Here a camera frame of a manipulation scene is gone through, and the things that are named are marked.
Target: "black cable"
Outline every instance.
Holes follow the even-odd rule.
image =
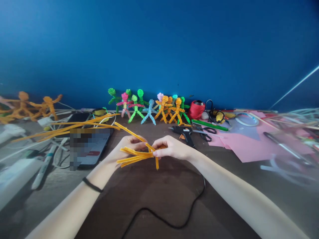
[[[182,229],[182,228],[184,228],[184,227],[188,224],[188,222],[189,222],[189,219],[190,219],[190,216],[191,216],[191,213],[192,213],[192,210],[193,210],[193,207],[194,207],[195,202],[203,195],[203,193],[204,193],[204,191],[205,191],[206,183],[205,183],[205,178],[204,178],[204,176],[203,176],[203,181],[204,181],[203,190],[202,190],[202,192],[195,198],[195,200],[193,201],[193,203],[192,203],[192,205],[191,205],[191,207],[190,207],[190,210],[189,210],[188,217],[187,217],[186,221],[185,221],[182,225],[180,225],[180,226],[175,226],[175,225],[169,223],[168,221],[166,221],[164,218],[162,218],[162,217],[160,217],[159,215],[157,215],[156,212],[154,212],[153,210],[151,210],[151,209],[149,209],[149,208],[147,208],[147,207],[143,207],[143,208],[139,209],[139,210],[134,214],[132,220],[130,221],[130,224],[128,225],[128,227],[126,228],[126,230],[125,230],[125,232],[124,232],[124,234],[123,234],[123,236],[122,236],[122,239],[125,238],[126,234],[129,232],[129,230],[130,230],[132,224],[134,223],[136,217],[139,215],[139,213],[140,213],[141,211],[148,211],[148,212],[150,212],[154,217],[156,217],[157,219],[159,219],[160,221],[162,221],[163,223],[165,223],[167,226],[169,226],[169,227],[171,227],[171,228],[174,228],[174,229]]]

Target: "orange pipe cleaner figure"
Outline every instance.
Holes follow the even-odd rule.
[[[170,96],[170,97],[168,98],[167,103],[168,103],[168,104],[171,104],[172,102],[173,102],[173,97]],[[165,117],[167,118],[167,116],[170,115],[170,117],[172,118],[173,115],[172,115],[172,113],[171,113],[171,109],[170,109],[169,107],[165,107],[165,108],[164,108],[164,111],[165,111],[165,110],[167,110],[167,112],[166,112],[166,114],[165,114]]]
[[[55,109],[54,109],[53,104],[59,102],[61,100],[62,96],[63,95],[59,95],[55,100],[52,100],[52,98],[49,96],[45,96],[43,98],[44,102],[42,104],[35,104],[35,103],[30,102],[29,104],[32,106],[40,107],[39,112],[36,113],[35,115],[33,115],[31,117],[31,120],[36,121],[37,117],[39,117],[40,115],[42,115],[43,117],[48,117],[51,114],[54,116],[54,120],[58,120],[58,117],[55,113]]]
[[[24,92],[24,91],[20,91],[19,92],[19,99],[20,99],[20,107],[16,110],[13,111],[13,113],[10,115],[10,117],[14,117],[17,119],[21,119],[24,117],[28,117],[28,116],[33,116],[34,114],[31,113],[28,108],[27,108],[27,104],[29,103],[29,95]]]
[[[173,119],[177,116],[178,119],[179,119],[179,122],[180,122],[181,124],[183,124],[182,118],[181,118],[180,115],[179,115],[180,112],[185,112],[185,110],[180,107],[180,105],[181,105],[181,103],[182,103],[182,100],[181,100],[180,98],[177,98],[175,103],[176,103],[176,107],[171,107],[171,108],[170,108],[171,110],[175,111],[175,114],[174,114],[173,117],[170,119],[169,123],[172,123]]]
[[[167,96],[163,96],[162,101],[156,101],[156,103],[158,105],[160,105],[160,109],[159,109],[157,115],[154,117],[154,119],[157,119],[159,117],[159,115],[162,114],[164,122],[167,123],[166,116],[165,116],[165,113],[164,113],[164,108],[173,106],[172,104],[167,104],[166,103],[167,101],[168,101],[168,97]]]

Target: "pipe cleaner figure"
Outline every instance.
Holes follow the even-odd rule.
[[[137,103],[137,96],[136,95],[132,95],[132,100],[133,100],[134,104],[129,105],[128,107],[129,108],[134,107],[134,112],[133,112],[131,118],[129,119],[129,123],[131,123],[131,121],[134,118],[136,113],[138,113],[142,117],[142,119],[144,119],[144,115],[142,115],[142,113],[139,112],[139,107],[145,107],[145,106]]]
[[[34,114],[31,113],[28,108],[27,104],[29,103],[29,95],[24,92],[20,91],[19,92],[19,99],[20,99],[20,107],[16,110],[13,111],[13,113],[10,115],[10,117],[17,118],[17,119],[22,119],[24,117],[32,117]]]
[[[143,100],[143,95],[144,95],[144,91],[139,89],[137,91],[137,95],[139,96],[140,100],[139,100],[139,104],[141,105],[148,105],[148,102]]]
[[[180,105],[180,108],[181,109],[189,109],[190,108],[190,106],[189,105],[184,105],[184,103],[185,103],[185,98],[184,97],[181,97],[180,98],[181,99],[181,101],[182,101],[182,103],[181,103],[181,105]],[[185,119],[187,120],[187,122],[190,124],[190,119],[189,119],[189,117],[187,116],[187,114],[185,113],[185,112],[180,112],[180,117],[182,118],[182,116],[184,116],[185,117]]]
[[[172,102],[173,102],[173,98],[170,96],[170,97],[168,98],[167,103],[168,103],[168,104],[171,104]],[[165,107],[165,108],[164,108],[164,111],[165,111],[165,110],[167,110],[167,112],[166,112],[166,114],[165,114],[165,117],[167,118],[167,116],[170,115],[170,117],[172,118],[173,115],[172,115],[172,113],[171,113],[171,109],[170,109],[169,107]]]
[[[178,98],[178,95],[173,95],[173,102],[172,102],[173,107],[176,107],[175,101],[177,100],[177,98]]]
[[[128,100],[128,101],[131,101],[131,100],[132,100],[132,98],[131,98],[132,91],[131,91],[130,89],[127,89],[127,90],[126,90],[126,93],[127,93],[127,95],[129,96],[127,100]]]
[[[183,124],[183,121],[182,121],[182,118],[180,117],[179,113],[180,112],[185,112],[184,109],[181,109],[180,108],[180,104],[182,103],[182,100],[180,98],[177,98],[176,99],[176,107],[171,107],[170,109],[171,110],[174,110],[175,111],[175,114],[173,115],[173,117],[170,119],[169,123],[172,123],[173,119],[177,116],[178,119],[179,119],[179,122],[181,124]]]
[[[43,98],[44,102],[42,104],[35,104],[32,102],[29,102],[30,105],[32,105],[36,108],[40,107],[39,112],[36,113],[35,115],[33,115],[31,117],[31,120],[36,121],[37,117],[39,117],[40,115],[42,115],[43,117],[48,117],[51,114],[54,116],[54,120],[58,120],[58,117],[55,113],[55,109],[54,109],[53,104],[59,102],[61,100],[62,96],[63,95],[59,95],[55,100],[52,100],[52,98],[49,96],[45,96]]]
[[[162,116],[164,118],[164,122],[167,123],[166,116],[165,116],[165,113],[164,113],[164,108],[173,106],[172,104],[167,104],[166,103],[167,101],[168,101],[168,97],[167,96],[163,96],[162,101],[156,101],[156,103],[158,105],[160,105],[161,108],[159,109],[159,111],[158,111],[157,115],[154,117],[154,119],[157,119],[159,117],[159,115],[162,114]]]
[[[122,100],[121,97],[116,96],[116,91],[115,91],[113,88],[110,88],[107,92],[113,97],[113,98],[109,101],[109,105],[112,104],[114,101],[115,101],[115,103],[119,103],[120,100]],[[119,112],[119,106],[116,105],[116,113],[118,114],[118,112]]]
[[[143,124],[146,121],[146,119],[148,117],[150,117],[150,119],[153,121],[153,124],[156,125],[156,122],[155,122],[154,117],[152,116],[152,113],[157,113],[157,111],[155,111],[153,109],[153,105],[154,105],[154,100],[150,99],[149,108],[148,109],[143,109],[143,112],[147,112],[147,115],[144,117],[144,119],[142,120],[141,124]]]
[[[122,102],[119,102],[119,103],[117,103],[116,105],[117,105],[117,106],[123,105],[123,110],[122,110],[121,116],[122,116],[122,118],[123,118],[123,117],[124,117],[124,114],[125,114],[125,112],[126,112],[127,115],[129,116],[129,119],[130,119],[130,118],[131,118],[131,114],[130,114],[130,112],[128,111],[127,106],[130,105],[130,104],[132,104],[133,101],[127,101],[128,98],[129,98],[129,95],[128,95],[126,92],[124,92],[124,93],[122,94]]]
[[[157,98],[158,98],[158,100],[159,100],[159,101],[162,101],[163,96],[164,96],[164,94],[162,94],[162,93],[158,93],[158,94],[157,94]]]

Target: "red spool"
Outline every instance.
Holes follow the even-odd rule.
[[[198,120],[205,110],[205,104],[203,103],[203,105],[197,105],[194,102],[196,102],[196,101],[193,101],[192,104],[190,105],[190,109],[188,111],[187,116],[191,120],[192,119]]]

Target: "marker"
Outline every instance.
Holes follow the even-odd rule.
[[[56,145],[52,145],[51,148],[50,148],[50,151],[47,154],[46,159],[43,162],[43,165],[40,168],[40,171],[39,171],[36,179],[34,180],[32,186],[31,186],[32,190],[37,189],[40,186],[41,181],[43,179],[43,176],[44,176],[44,174],[45,174],[45,172],[46,172],[46,170],[47,170],[47,168],[49,166],[49,163],[51,161],[51,158],[52,158],[52,156],[54,154],[55,149],[56,149]]]

